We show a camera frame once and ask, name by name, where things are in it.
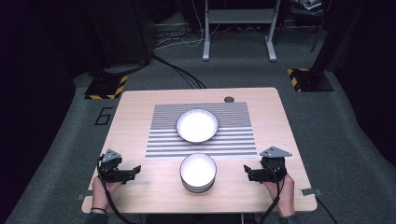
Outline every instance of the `hand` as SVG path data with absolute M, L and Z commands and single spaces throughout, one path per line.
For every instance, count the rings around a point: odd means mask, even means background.
M 294 215 L 294 180 L 289 176 L 285 175 L 285 178 L 279 181 L 279 187 L 281 188 L 283 184 L 283 189 L 279 195 L 279 202 L 277 207 L 279 213 L 282 217 L 289 217 Z M 276 183 L 264 182 L 264 186 L 267 187 L 270 192 L 271 198 L 274 199 L 277 195 Z
M 111 198 L 116 194 L 117 188 L 121 185 L 121 182 L 116 183 L 106 183 L 106 188 L 108 192 L 110 192 Z M 105 193 L 105 189 L 103 188 L 102 182 L 99 177 L 95 177 L 92 181 L 92 208 L 101 208 L 107 209 L 108 200 Z M 92 209 L 94 213 L 102 213 L 105 212 L 100 209 Z

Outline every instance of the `striped mat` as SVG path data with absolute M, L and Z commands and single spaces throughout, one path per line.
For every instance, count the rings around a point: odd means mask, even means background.
M 187 142 L 177 134 L 178 118 L 191 109 L 210 111 L 219 121 L 217 133 L 200 144 Z M 213 159 L 257 158 L 247 103 L 155 105 L 146 160 L 180 161 L 192 153 L 205 153 Z

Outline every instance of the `white bowl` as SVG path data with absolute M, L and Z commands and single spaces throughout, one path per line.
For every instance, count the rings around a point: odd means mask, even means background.
M 215 183 L 216 164 L 203 153 L 186 157 L 180 165 L 180 176 L 183 186 L 194 193 L 203 193 Z
M 177 120 L 177 133 L 184 140 L 201 143 L 216 134 L 219 122 L 216 116 L 207 110 L 192 109 Z

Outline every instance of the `wooden tabletop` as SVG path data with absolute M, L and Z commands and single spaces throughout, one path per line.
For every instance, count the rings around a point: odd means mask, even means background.
M 150 161 L 146 158 L 154 107 L 221 104 L 225 97 L 233 97 L 236 103 L 247 103 L 257 158 L 215 159 L 217 173 L 213 187 L 203 194 L 191 193 L 180 179 L 182 160 Z M 109 148 L 119 152 L 122 156 L 120 170 L 132 170 L 141 165 L 140 174 L 122 185 L 113 199 L 122 213 L 257 213 L 265 211 L 272 200 L 264 185 L 248 181 L 243 165 L 260 169 L 262 157 L 259 154 L 271 146 L 292 154 L 285 160 L 288 173 L 295 181 L 296 211 L 315 210 L 315 198 L 300 194 L 300 189 L 311 186 L 279 94 L 274 88 L 126 91 L 121 96 L 102 154 Z M 94 176 L 97 176 L 96 171 L 93 171 L 92 178 Z M 92 197 L 85 197 L 82 211 L 89 213 L 91 207 Z

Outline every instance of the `yellow and black hazard tape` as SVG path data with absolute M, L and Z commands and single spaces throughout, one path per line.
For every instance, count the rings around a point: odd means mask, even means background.
M 302 72 L 306 72 L 309 71 L 309 69 L 307 68 L 299 68 L 299 69 L 288 69 L 288 73 L 289 73 L 289 77 L 291 80 L 291 85 L 293 85 L 293 88 L 295 91 L 301 91 L 300 86 L 298 84 L 297 78 L 294 74 L 295 71 L 302 71 Z
M 120 97 L 122 90 L 125 86 L 126 83 L 126 79 L 128 78 L 128 76 L 123 77 L 120 80 L 120 85 L 117 87 L 116 91 L 114 92 L 114 94 L 108 94 L 108 95 L 85 95 L 85 99 L 90 99 L 90 100 L 105 100 L 105 99 L 117 99 Z

